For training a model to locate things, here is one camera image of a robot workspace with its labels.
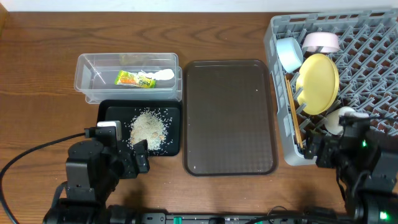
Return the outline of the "white cup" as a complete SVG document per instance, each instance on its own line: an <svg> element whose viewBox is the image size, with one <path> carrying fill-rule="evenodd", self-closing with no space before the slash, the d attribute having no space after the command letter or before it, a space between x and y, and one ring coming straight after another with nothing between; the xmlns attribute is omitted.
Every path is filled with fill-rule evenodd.
<svg viewBox="0 0 398 224"><path fill-rule="evenodd" d="M353 116L355 110L350 107L342 107L337 109L326 116L325 128L333 135L342 135L343 127L339 124L341 116Z"/></svg>

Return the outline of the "wooden chopstick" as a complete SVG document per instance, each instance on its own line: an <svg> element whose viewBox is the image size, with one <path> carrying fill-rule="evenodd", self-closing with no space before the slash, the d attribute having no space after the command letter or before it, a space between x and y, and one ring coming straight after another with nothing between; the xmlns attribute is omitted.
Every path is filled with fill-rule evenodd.
<svg viewBox="0 0 398 224"><path fill-rule="evenodd" d="M290 82L287 78L285 78L285 84L286 84L286 88L287 88L287 95L288 95L288 99L289 99L292 121L293 121L293 125L294 125L296 142L299 145L299 148L302 149L303 143L302 143L302 137L301 137L301 133L300 133L300 129L299 129L297 114L296 114L296 110L295 110L295 103L294 103L294 98L293 98L293 94L292 94L292 88L291 88Z"/></svg>

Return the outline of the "green snack wrapper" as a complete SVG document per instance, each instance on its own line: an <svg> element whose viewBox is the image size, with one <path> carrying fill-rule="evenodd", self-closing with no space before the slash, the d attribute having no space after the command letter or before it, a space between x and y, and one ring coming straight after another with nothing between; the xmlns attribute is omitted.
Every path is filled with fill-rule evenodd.
<svg viewBox="0 0 398 224"><path fill-rule="evenodd" d="M154 88L156 80L154 80L153 78L148 78L145 75L121 70L119 71L114 81L114 84L134 86L139 88Z"/></svg>

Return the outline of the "yellow plate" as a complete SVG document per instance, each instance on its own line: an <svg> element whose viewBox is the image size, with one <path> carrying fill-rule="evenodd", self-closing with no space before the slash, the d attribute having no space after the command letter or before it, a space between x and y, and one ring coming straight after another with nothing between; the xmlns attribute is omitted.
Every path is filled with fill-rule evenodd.
<svg viewBox="0 0 398 224"><path fill-rule="evenodd" d="M299 105L304 112L316 115L326 111L335 101L339 89L339 73L335 63L323 54L313 54L302 64L296 80Z"/></svg>

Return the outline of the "white tissue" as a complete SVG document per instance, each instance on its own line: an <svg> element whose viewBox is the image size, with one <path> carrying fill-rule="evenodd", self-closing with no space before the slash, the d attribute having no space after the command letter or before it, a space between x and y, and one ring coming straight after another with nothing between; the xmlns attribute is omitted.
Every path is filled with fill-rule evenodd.
<svg viewBox="0 0 398 224"><path fill-rule="evenodd" d="M171 80L175 77L175 73L173 72L173 70L171 69L163 69L163 70L159 70L158 72L155 73L147 73L144 71L140 71L138 72L138 75L140 76L144 76L153 80L162 80L162 81L166 81L166 80Z"/></svg>

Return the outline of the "light blue bowl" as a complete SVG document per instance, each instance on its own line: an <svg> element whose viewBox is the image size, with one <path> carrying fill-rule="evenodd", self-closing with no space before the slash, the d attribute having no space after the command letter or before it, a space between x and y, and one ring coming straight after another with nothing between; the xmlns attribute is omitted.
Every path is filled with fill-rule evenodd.
<svg viewBox="0 0 398 224"><path fill-rule="evenodd" d="M277 40L276 50L279 61L287 73L294 72L303 64L302 49L293 37Z"/></svg>

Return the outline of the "white pink rice bowl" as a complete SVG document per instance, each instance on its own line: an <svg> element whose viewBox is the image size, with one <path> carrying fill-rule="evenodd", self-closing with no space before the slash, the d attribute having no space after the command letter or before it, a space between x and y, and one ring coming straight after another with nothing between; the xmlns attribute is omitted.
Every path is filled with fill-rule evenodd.
<svg viewBox="0 0 398 224"><path fill-rule="evenodd" d="M302 48L308 52L333 53L340 50L340 45L336 34L313 32L305 37Z"/></svg>

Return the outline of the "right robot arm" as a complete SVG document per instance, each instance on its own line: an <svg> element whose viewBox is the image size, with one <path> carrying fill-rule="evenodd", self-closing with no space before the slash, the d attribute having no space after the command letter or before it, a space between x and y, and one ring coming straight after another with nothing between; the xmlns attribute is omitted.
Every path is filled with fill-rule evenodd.
<svg viewBox="0 0 398 224"><path fill-rule="evenodd" d="M354 223L397 223L397 139L369 130L334 138L310 132L304 157L336 170L345 209Z"/></svg>

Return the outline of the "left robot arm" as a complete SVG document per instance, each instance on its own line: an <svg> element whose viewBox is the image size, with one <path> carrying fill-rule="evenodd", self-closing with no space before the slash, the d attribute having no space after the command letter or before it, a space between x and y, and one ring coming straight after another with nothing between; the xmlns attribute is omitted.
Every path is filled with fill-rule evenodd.
<svg viewBox="0 0 398 224"><path fill-rule="evenodd" d="M67 181L59 185L44 223L140 223L136 212L106 205L121 179L135 179L150 169L148 144L122 152L114 142L87 140L72 145L66 161Z"/></svg>

